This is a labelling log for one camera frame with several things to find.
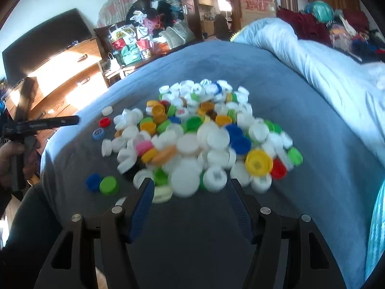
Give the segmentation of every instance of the wooden dresser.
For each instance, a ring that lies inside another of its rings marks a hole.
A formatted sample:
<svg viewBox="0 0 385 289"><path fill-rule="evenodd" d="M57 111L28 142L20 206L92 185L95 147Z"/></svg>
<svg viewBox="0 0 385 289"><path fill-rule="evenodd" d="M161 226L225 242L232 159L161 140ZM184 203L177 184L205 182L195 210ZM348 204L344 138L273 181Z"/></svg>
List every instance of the wooden dresser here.
<svg viewBox="0 0 385 289"><path fill-rule="evenodd" d="M29 120L73 115L106 92L108 86L99 65L101 59L96 39L88 39L51 57L28 75L36 77L38 83ZM21 84L5 98L12 117L19 102ZM40 154L55 131L44 130L37 135Z"/></svg>

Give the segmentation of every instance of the television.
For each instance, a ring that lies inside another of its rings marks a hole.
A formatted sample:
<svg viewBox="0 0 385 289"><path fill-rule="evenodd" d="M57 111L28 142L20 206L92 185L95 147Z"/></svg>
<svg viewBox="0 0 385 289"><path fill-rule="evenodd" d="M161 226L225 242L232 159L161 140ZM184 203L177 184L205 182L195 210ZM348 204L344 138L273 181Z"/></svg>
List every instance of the television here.
<svg viewBox="0 0 385 289"><path fill-rule="evenodd" d="M16 86L52 56L91 37L77 9L64 12L32 28L3 51L9 85Z"/></svg>

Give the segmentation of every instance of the bed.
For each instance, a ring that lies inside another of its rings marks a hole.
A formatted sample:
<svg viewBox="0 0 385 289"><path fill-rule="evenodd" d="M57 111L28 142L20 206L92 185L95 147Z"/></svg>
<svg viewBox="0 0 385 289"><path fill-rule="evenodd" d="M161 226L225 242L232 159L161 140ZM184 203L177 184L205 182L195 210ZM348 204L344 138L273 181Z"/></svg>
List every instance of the bed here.
<svg viewBox="0 0 385 289"><path fill-rule="evenodd" d="M101 157L101 140L92 139L103 108L113 106L111 117L124 108L144 110L160 86L204 78L247 88L254 116L279 123L293 138L304 163L282 181L273 181L267 193L246 192L280 215L309 214L347 288L359 288L384 167L305 78L253 45L210 41L158 59L79 111L78 126L60 128L47 143L41 164L44 192L59 222L65 225L74 213L99 215L135 191L130 176L116 170L116 157ZM111 127L106 137L112 139L114 133ZM84 181L94 172L115 176L118 194L87 191ZM142 236L128 252L141 288L234 289L242 287L254 247L242 237L222 190L153 204Z"/></svg>

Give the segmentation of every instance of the white comforter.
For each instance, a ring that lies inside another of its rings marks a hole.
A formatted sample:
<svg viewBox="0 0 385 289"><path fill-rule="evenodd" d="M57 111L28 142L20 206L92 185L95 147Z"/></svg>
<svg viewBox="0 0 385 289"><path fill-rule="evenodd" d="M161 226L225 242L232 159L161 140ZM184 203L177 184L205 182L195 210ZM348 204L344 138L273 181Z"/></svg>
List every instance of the white comforter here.
<svg viewBox="0 0 385 289"><path fill-rule="evenodd" d="M257 20L233 41L269 50L303 75L385 166L385 64L360 65L325 45L298 40L279 18Z"/></svg>

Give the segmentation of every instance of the blue bottle cap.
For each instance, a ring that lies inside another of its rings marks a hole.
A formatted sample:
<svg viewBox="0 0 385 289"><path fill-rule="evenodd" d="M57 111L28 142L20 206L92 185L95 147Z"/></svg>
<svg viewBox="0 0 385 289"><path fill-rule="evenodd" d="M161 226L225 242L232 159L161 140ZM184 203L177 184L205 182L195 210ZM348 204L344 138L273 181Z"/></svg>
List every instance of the blue bottle cap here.
<svg viewBox="0 0 385 289"><path fill-rule="evenodd" d="M103 139L103 138L104 138L104 135L105 135L105 131L104 131L103 128L98 128L98 129L96 129L96 130L92 133L92 137L93 137L95 140Z"/></svg>
<svg viewBox="0 0 385 289"><path fill-rule="evenodd" d="M226 125L225 128L229 132L230 135L230 142L233 139L237 139L243 136L243 131L241 128L239 128L237 125Z"/></svg>
<svg viewBox="0 0 385 289"><path fill-rule="evenodd" d="M177 117L175 117L175 116L171 116L171 117L169 117L168 119L169 119L172 123L174 123L174 124L180 124L180 123L181 123L180 118L177 118Z"/></svg>
<svg viewBox="0 0 385 289"><path fill-rule="evenodd" d="M230 145L238 155L245 155L251 150L251 140L245 137L234 138Z"/></svg>
<svg viewBox="0 0 385 289"><path fill-rule="evenodd" d="M99 174L92 174L85 181L85 185L87 186L89 191L96 192L99 191L99 185L102 181L102 178Z"/></svg>

